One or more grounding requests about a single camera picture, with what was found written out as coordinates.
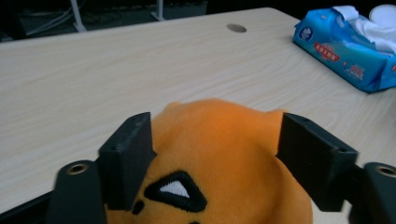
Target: light wood tabletop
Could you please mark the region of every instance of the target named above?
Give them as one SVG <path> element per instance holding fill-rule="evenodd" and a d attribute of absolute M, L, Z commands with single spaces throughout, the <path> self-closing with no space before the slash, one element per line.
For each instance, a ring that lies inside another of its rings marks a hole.
<path fill-rule="evenodd" d="M 369 161 L 396 165 L 396 89 L 367 94 L 292 43 L 298 20 L 259 8 L 0 44 L 0 213 L 95 160 L 129 117 L 221 98 L 312 119 Z M 227 28 L 238 24 L 247 30 Z M 347 223 L 349 212 L 315 223 Z"/>

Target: blue tissue package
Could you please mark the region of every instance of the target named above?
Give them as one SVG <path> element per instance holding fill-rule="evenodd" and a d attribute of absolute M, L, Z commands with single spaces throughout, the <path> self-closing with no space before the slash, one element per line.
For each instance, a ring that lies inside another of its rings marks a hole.
<path fill-rule="evenodd" d="M 293 42 L 361 91 L 396 87 L 396 55 L 377 51 L 333 8 L 308 11 Z"/>

